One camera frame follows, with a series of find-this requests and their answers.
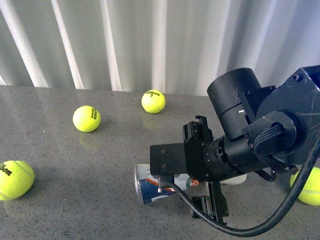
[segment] white curtain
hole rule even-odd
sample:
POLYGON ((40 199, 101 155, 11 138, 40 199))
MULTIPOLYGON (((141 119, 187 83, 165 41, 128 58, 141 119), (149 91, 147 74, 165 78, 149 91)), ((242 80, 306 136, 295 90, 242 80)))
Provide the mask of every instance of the white curtain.
POLYGON ((320 65, 319 0, 0 0, 0 85, 206 96, 320 65))

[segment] speckled granite surface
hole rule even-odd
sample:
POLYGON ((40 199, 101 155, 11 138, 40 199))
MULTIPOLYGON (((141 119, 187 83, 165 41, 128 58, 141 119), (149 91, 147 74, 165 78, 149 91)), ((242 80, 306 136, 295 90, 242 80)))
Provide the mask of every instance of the speckled granite surface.
MULTIPOLYGON (((0 202, 0 239, 17 240, 228 240, 239 239, 192 219, 177 195, 138 204, 133 163, 149 162, 149 147, 182 143, 182 126, 208 117, 215 137, 224 133, 208 97, 166 95, 166 108, 151 115, 141 93, 0 87, 0 159, 27 161, 34 186, 0 202), (79 132, 74 111, 92 105, 101 125, 79 132)), ((254 173, 241 185, 222 186, 228 226, 253 227, 267 219, 288 192, 289 176, 274 183, 254 173)), ((190 195, 203 193, 199 186, 190 195)), ((320 207, 297 202, 271 231, 254 239, 320 239, 320 207)))

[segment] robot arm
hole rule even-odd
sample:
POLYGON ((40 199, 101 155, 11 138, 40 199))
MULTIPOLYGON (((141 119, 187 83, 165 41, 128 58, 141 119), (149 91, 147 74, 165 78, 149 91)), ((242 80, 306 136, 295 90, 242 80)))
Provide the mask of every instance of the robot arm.
MULTIPOLYGON (((150 147, 151 175, 158 177, 159 191, 176 189, 173 177, 176 174, 188 174, 206 182, 210 199, 202 201, 202 209, 210 205, 213 212, 212 220, 206 222, 212 222, 214 227, 221 225, 220 230, 235 236, 261 234, 264 231, 243 230, 237 234, 224 230, 231 228, 222 227, 228 207, 220 181, 251 172, 274 181, 277 173, 295 174, 298 170, 295 165, 307 161, 312 169, 320 138, 320 65, 299 68, 278 88, 262 88, 251 69, 240 68, 217 78, 207 93, 225 135, 214 140, 206 117, 196 116, 196 121, 183 126, 184 143, 150 147)), ((307 173, 307 167, 303 168, 301 172, 307 173)), ((201 204, 199 199, 193 200, 194 206, 196 201, 201 204)), ((196 211, 194 215, 199 217, 202 213, 196 211)))

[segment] tennis ball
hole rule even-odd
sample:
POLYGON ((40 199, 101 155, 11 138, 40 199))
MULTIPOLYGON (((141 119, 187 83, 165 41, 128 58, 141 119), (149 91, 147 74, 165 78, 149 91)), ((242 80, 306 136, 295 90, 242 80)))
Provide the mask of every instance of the tennis ball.
MULTIPOLYGON (((290 187, 294 184, 298 173, 291 176, 290 187)), ((298 199, 306 204, 320 206, 320 169, 314 167, 306 181, 298 199)))
POLYGON ((166 99, 158 90, 150 90, 142 96, 141 104, 148 113, 157 114, 164 109, 166 99))
POLYGON ((32 186, 35 174, 25 161, 0 163, 0 200, 16 199, 32 186))
POLYGON ((78 130, 89 133, 99 127, 101 116, 94 107, 82 106, 75 110, 72 120, 78 130))

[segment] bolt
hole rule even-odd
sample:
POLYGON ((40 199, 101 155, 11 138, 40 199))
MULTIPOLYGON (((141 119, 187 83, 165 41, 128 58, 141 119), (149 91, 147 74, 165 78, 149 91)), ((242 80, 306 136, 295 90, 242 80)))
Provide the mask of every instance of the bolt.
POLYGON ((299 74, 296 74, 293 76, 293 79, 298 82, 300 80, 300 75, 299 74))

